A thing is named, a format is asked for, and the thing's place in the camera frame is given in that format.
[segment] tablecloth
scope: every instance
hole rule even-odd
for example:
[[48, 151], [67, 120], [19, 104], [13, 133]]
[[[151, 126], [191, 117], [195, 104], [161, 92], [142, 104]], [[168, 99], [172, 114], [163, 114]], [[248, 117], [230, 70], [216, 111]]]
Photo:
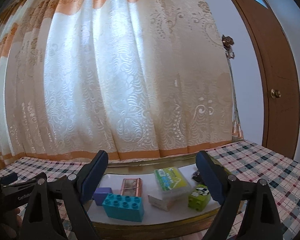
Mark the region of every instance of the tablecloth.
[[[281, 219], [284, 240], [291, 240], [300, 230], [300, 164], [248, 140], [231, 143], [207, 150], [237, 178], [256, 182], [265, 179], [270, 185]], [[0, 176], [12, 171], [18, 173], [18, 182], [26, 181], [40, 172], [45, 172], [48, 181], [63, 175], [77, 173], [84, 163], [56, 162], [23, 157], [0, 171]], [[62, 201], [59, 212], [70, 240], [76, 239]], [[244, 211], [237, 215], [229, 238], [235, 239]], [[174, 240], [199, 240], [204, 233], [174, 238]]]

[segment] brown wooden door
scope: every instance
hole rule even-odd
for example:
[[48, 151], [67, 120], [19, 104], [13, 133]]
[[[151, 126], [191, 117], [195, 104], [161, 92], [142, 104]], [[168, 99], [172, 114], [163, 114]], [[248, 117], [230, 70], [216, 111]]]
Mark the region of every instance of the brown wooden door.
[[[262, 145], [293, 159], [299, 134], [300, 93], [289, 43], [269, 6], [255, 0], [232, 1], [245, 22], [260, 68], [264, 95]], [[281, 97], [273, 99], [271, 89], [279, 90]]]

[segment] patterned curtain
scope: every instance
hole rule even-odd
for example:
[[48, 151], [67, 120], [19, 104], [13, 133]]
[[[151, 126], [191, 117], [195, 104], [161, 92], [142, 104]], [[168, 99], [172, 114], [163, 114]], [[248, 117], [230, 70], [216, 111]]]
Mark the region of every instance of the patterned curtain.
[[0, 17], [0, 160], [112, 160], [231, 141], [225, 51], [204, 0], [17, 0]]

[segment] green toy block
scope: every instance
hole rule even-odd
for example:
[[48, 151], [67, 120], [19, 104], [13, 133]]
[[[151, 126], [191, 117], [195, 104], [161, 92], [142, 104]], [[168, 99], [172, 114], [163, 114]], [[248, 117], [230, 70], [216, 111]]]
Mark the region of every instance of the green toy block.
[[188, 207], [199, 212], [205, 209], [211, 199], [207, 186], [198, 184], [195, 190], [188, 196]]

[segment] door knob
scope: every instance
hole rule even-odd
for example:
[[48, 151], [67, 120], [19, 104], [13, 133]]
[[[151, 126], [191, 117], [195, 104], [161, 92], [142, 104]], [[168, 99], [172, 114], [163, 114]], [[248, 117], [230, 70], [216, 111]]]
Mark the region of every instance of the door knob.
[[271, 94], [272, 98], [280, 98], [281, 97], [281, 93], [277, 89], [271, 89], [270, 94]]

